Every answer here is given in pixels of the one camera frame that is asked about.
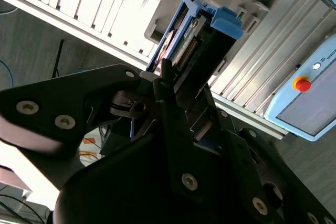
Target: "bolt head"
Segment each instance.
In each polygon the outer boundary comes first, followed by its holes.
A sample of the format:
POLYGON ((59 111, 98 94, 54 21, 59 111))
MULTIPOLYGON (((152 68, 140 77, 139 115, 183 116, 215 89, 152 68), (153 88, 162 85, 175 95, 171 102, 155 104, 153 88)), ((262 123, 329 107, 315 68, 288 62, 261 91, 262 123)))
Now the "bolt head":
POLYGON ((25 115, 33 115, 39 110, 39 106, 32 101, 21 101, 16 104, 16 110, 25 115))
POLYGON ((75 127, 76 121, 69 115, 59 115, 55 118, 55 125, 62 130, 71 130, 75 127))
POLYGON ((254 197, 252 199, 252 203, 253 203, 253 206, 255 207, 255 209, 261 214, 261 215, 267 215, 268 214, 268 210, 267 210, 267 207, 265 205, 265 203, 257 198, 257 197, 254 197))
POLYGON ((184 173, 182 175, 182 183, 190 191, 195 191, 198 187, 196 178, 190 173, 184 173))
POLYGON ((250 133, 250 135, 251 135, 252 137, 257 137, 257 133, 255 133, 254 131, 249 130, 248 132, 250 133))
POLYGON ((221 114, 222 114, 222 116, 225 117, 225 118, 228 117, 228 114, 227 114, 224 110, 221 112, 221 114))
POLYGON ((131 78, 134 78, 134 77, 135 77, 135 75, 134 75, 132 72, 130 72, 130 71, 126 71, 126 75, 127 75, 128 77, 131 77, 131 78))
POLYGON ((325 221, 326 224, 334 224, 334 222, 331 219, 329 219, 328 217, 325 217, 324 221, 325 221))
POLYGON ((313 215, 311 212, 307 213, 309 219, 311 220, 312 223, 314 224, 319 224, 319 220, 315 217, 315 215, 313 215))

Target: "cable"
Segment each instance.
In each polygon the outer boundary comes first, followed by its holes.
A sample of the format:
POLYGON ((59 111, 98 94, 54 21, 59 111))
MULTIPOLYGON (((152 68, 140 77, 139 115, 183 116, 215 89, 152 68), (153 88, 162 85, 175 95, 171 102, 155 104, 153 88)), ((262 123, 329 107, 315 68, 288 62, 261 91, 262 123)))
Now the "cable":
POLYGON ((33 209, 31 208, 29 205, 27 205, 25 202, 23 202, 22 200, 19 200, 17 198, 14 198, 12 196, 9 196, 9 195, 4 195, 4 194, 0 194, 0 196, 3 196, 3 197, 7 197, 7 198, 10 198, 10 199, 13 199, 13 200, 16 200, 18 202, 20 202, 21 204, 25 205, 27 208, 29 208, 39 219, 42 223, 44 223, 44 221, 42 220, 41 216, 38 215, 38 213, 33 209))
POLYGON ((94 141, 91 141, 91 140, 89 140, 89 139, 86 138, 86 137, 84 137, 84 139, 86 139, 87 141, 91 142, 91 143, 94 144, 96 147, 98 147, 98 148, 101 149, 101 147, 100 147, 98 144, 96 144, 94 141))
POLYGON ((0 13, 0 15, 11 14, 11 13, 15 12, 16 10, 17 10, 17 7, 15 7, 13 10, 9 10, 9 11, 7 11, 7 12, 0 13))
POLYGON ((8 185, 4 186, 3 188, 0 189, 0 191, 5 190, 8 187, 8 185))
POLYGON ((7 69, 7 72, 9 73, 9 77, 11 78, 11 87, 14 87, 14 80, 13 80, 13 75, 12 75, 11 70, 2 60, 0 60, 0 63, 7 69))
POLYGON ((74 71, 71 72, 71 73, 81 73, 81 72, 85 72, 85 71, 87 71, 87 70, 84 69, 84 68, 80 68, 80 69, 76 69, 76 70, 74 70, 74 71))
POLYGON ((3 208, 5 208, 8 212, 10 212, 13 216, 15 216, 16 218, 18 218, 21 221, 24 221, 27 224, 32 224, 29 220, 23 218, 21 215, 19 215, 18 213, 16 213, 15 211, 13 211, 11 208, 7 207, 4 203, 2 203, 0 201, 0 206, 2 206, 3 208))
POLYGON ((61 39, 61 41, 59 42, 56 61, 55 61, 55 64, 54 64, 54 69, 52 70, 51 78, 56 77, 56 72, 58 71, 59 58, 61 57, 61 53, 62 53, 63 43, 64 43, 64 40, 61 39))
POLYGON ((79 154, 79 156, 92 156, 92 157, 96 158, 97 160, 99 160, 99 158, 97 158, 96 156, 94 156, 94 155, 92 155, 92 154, 89 154, 89 153, 79 154))

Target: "blue cable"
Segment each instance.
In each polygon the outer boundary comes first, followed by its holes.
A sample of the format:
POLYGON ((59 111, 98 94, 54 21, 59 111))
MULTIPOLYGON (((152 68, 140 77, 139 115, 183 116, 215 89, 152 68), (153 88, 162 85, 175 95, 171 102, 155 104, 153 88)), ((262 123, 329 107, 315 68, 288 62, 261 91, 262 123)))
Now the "blue cable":
POLYGON ((0 60, 0 63, 7 69, 8 73, 9 73, 9 76, 11 77, 11 87, 13 88, 14 87, 14 80, 13 80, 13 75, 12 75, 11 70, 2 60, 0 60))
POLYGON ((80 69, 74 70, 74 71, 71 72, 71 73, 81 73, 81 72, 84 72, 84 71, 86 71, 86 69, 84 69, 84 68, 80 68, 80 69))

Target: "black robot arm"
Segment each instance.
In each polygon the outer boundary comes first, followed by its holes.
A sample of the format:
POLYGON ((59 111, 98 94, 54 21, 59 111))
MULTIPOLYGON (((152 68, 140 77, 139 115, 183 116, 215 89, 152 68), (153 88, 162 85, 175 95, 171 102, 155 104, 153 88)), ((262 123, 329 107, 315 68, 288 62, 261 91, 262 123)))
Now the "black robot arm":
POLYGON ((176 98, 171 73, 166 60, 160 78, 115 65, 0 92, 1 141, 48 162, 74 158, 92 129, 133 119, 128 145, 62 187, 55 224, 336 223, 256 131, 236 132, 207 85, 176 98))

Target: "black cable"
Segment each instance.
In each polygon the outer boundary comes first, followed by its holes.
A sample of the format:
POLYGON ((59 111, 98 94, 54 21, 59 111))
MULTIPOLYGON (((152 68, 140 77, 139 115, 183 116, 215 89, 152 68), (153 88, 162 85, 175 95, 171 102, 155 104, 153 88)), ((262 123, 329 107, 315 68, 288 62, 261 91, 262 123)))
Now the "black cable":
POLYGON ((94 156, 93 154, 89 154, 89 153, 79 154, 79 156, 92 156, 92 157, 96 158, 97 160, 99 160, 99 158, 97 158, 97 157, 94 156))
POLYGON ((29 208, 39 219, 40 221, 44 224, 44 221, 42 220, 41 216, 38 215, 38 213, 33 209, 31 208, 29 205, 27 205, 26 203, 24 203, 22 200, 19 200, 17 198, 14 198, 12 196, 9 196, 9 195, 4 195, 4 194, 0 194, 0 196, 3 196, 3 197, 7 197, 7 198, 10 198, 10 199, 13 199, 13 200, 16 200, 18 202, 20 202, 21 204, 25 205, 27 208, 29 208))
POLYGON ((100 147, 98 144, 96 144, 94 141, 91 141, 91 140, 89 140, 89 139, 86 138, 86 137, 84 137, 84 139, 86 139, 87 141, 91 142, 91 143, 94 144, 96 147, 98 147, 98 148, 101 149, 101 147, 100 147))
POLYGON ((27 223, 27 224, 32 224, 29 220, 23 218, 21 215, 19 215, 18 213, 16 213, 15 211, 11 210, 9 207, 7 207, 4 203, 2 203, 0 201, 0 206, 2 206, 3 208, 5 208, 8 212, 10 212, 13 216, 15 216, 16 218, 18 218, 19 220, 27 223))
POLYGON ((52 71, 51 78, 56 77, 56 72, 57 72, 57 69, 58 69, 58 62, 59 62, 59 58, 61 57, 63 43, 64 43, 64 40, 61 39, 61 41, 59 43, 58 52, 57 52, 57 56, 56 56, 56 61, 55 61, 55 65, 54 65, 54 70, 52 71))
POLYGON ((0 191, 5 190, 8 187, 8 185, 4 186, 3 188, 0 189, 0 191))

